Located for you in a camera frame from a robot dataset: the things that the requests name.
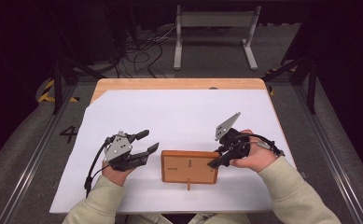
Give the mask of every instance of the human hand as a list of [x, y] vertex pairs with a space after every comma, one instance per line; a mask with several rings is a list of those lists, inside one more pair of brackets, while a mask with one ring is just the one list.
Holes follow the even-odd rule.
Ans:
[[[241, 133], [253, 133], [251, 130], [243, 130]], [[250, 139], [250, 153], [247, 157], [242, 159], [230, 160], [230, 165], [239, 168], [250, 168], [251, 170], [259, 173], [264, 168], [272, 164], [277, 157], [268, 149], [260, 147], [257, 142], [261, 142], [256, 137], [249, 137]]]
[[127, 170], [124, 172], [117, 171], [112, 169], [110, 165], [108, 165], [107, 161], [103, 161], [103, 170], [102, 175], [109, 179], [114, 184], [123, 187], [126, 181], [126, 177], [134, 170]]

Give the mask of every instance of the beige sleeve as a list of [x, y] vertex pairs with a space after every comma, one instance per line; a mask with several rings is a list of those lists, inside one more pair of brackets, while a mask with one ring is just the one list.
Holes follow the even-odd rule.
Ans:
[[284, 223], [341, 223], [284, 157], [258, 174], [271, 194], [274, 213]]
[[63, 223], [115, 223], [124, 187], [100, 175], [88, 198], [80, 201], [68, 213]]

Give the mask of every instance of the sleeve cuff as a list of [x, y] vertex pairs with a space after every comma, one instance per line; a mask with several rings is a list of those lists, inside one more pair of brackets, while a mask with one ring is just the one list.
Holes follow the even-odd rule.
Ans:
[[287, 196], [304, 183], [300, 173], [284, 157], [279, 157], [258, 174], [273, 199]]
[[115, 215], [122, 201], [124, 190], [124, 187], [118, 186], [105, 176], [100, 175], [89, 193], [86, 203], [103, 213]]

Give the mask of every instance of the metal rail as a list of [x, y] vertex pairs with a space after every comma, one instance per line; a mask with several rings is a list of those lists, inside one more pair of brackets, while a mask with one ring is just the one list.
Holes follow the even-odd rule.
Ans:
[[347, 173], [341, 167], [336, 155], [332, 149], [332, 146], [327, 139], [324, 130], [321, 127], [320, 121], [318, 120], [316, 115], [313, 115], [310, 112], [308, 105], [306, 104], [306, 94], [303, 91], [301, 86], [294, 86], [295, 93], [300, 100], [300, 104], [303, 106], [306, 114], [309, 117], [309, 121], [311, 122], [312, 126], [314, 127], [315, 134], [317, 135], [320, 144], [321, 150], [324, 155], [324, 158], [327, 161], [330, 171], [332, 172], [334, 179], [341, 191], [341, 194], [350, 210], [355, 223], [363, 224], [363, 208], [356, 197], [356, 194], [353, 191], [353, 188], [350, 184], [350, 179]]
[[47, 150], [47, 144], [53, 133], [53, 130], [55, 129], [59, 119], [62, 117], [63, 111], [68, 104], [68, 99], [72, 97], [75, 88], [75, 86], [66, 87], [64, 91], [63, 104], [59, 108], [58, 113], [50, 118], [47, 128], [45, 129], [41, 139], [38, 142], [37, 147], [35, 148], [35, 152], [27, 163], [26, 168], [21, 173], [21, 178], [19, 179], [18, 184], [16, 185], [11, 196], [9, 197], [7, 205], [1, 213], [0, 224], [10, 223], [12, 221], [13, 216], [15, 215], [19, 205], [21, 204], [21, 200], [23, 199], [24, 194], [26, 193], [27, 189], [30, 186], [30, 183], [33, 180], [39, 163], [45, 155], [45, 151]]

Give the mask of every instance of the dark background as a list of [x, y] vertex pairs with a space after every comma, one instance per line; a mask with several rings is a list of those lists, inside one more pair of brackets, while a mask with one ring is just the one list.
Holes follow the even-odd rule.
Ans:
[[[113, 62], [122, 54], [130, 22], [122, 20], [130, 16], [122, 13], [128, 10], [0, 2], [0, 150], [37, 107], [36, 90], [51, 76], [57, 55], [93, 64]], [[307, 7], [263, 7], [258, 22], [301, 22], [307, 11]], [[145, 29], [175, 20], [175, 6], [135, 7], [133, 12], [135, 23]], [[312, 50], [319, 53], [317, 74], [363, 161], [363, 4], [344, 2], [314, 13], [314, 19], [300, 29], [285, 59], [296, 59]]]

